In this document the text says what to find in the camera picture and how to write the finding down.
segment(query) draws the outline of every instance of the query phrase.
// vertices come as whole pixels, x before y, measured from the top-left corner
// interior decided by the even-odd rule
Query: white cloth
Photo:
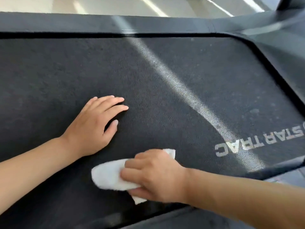
[[[172,158],[175,159],[176,151],[174,149],[164,149]],[[94,167],[91,170],[91,177],[94,184],[105,190],[117,190],[117,191],[126,191],[141,187],[138,184],[132,182],[126,182],[121,179],[120,171],[125,166],[125,161],[128,159],[121,159],[112,162],[106,162],[101,165]],[[145,202],[146,199],[138,198],[132,196],[135,204]]]

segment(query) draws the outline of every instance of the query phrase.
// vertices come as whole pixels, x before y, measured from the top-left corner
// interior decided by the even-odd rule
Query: bare skin
[[[105,126],[119,112],[128,109],[116,105],[123,101],[124,98],[114,96],[94,97],[61,137],[1,162],[0,214],[54,173],[108,145],[118,121],[114,120],[106,131]]]
[[[142,186],[132,196],[189,204],[255,228],[305,228],[303,188],[188,169],[163,150],[126,161],[121,177]]]

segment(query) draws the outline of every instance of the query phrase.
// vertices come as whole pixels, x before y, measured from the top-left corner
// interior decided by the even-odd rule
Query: floor
[[[223,18],[275,9],[279,0],[0,0],[0,11]]]

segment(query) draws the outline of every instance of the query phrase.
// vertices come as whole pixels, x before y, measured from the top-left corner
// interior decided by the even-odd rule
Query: black treadmill belt
[[[173,148],[182,165],[236,176],[304,154],[305,137],[298,137],[242,157],[231,150],[216,156],[215,145],[231,138],[219,133],[222,124],[216,129],[203,117],[207,110],[244,140],[257,135],[262,141],[263,133],[304,120],[236,39],[3,39],[0,70],[0,161],[60,136],[94,96],[123,96],[129,106],[118,116],[119,130],[109,146],[14,204],[0,216],[2,228],[70,228],[130,209],[155,213],[160,204],[134,206],[126,192],[100,190],[90,177],[100,163],[150,148]],[[177,80],[187,90],[177,88]],[[205,112],[198,113],[194,104],[203,104]],[[260,164],[249,168],[254,157]]]

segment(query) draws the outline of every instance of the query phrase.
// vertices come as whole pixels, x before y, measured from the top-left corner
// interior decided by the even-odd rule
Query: hand
[[[61,138],[68,142],[71,150],[77,153],[79,158],[96,153],[107,146],[116,133],[117,120],[114,120],[106,131],[104,130],[113,117],[128,109],[128,106],[116,105],[123,101],[122,97],[93,97]]]
[[[121,178],[142,187],[129,190],[132,196],[161,202],[183,202],[187,169],[164,150],[148,150],[125,162]]]

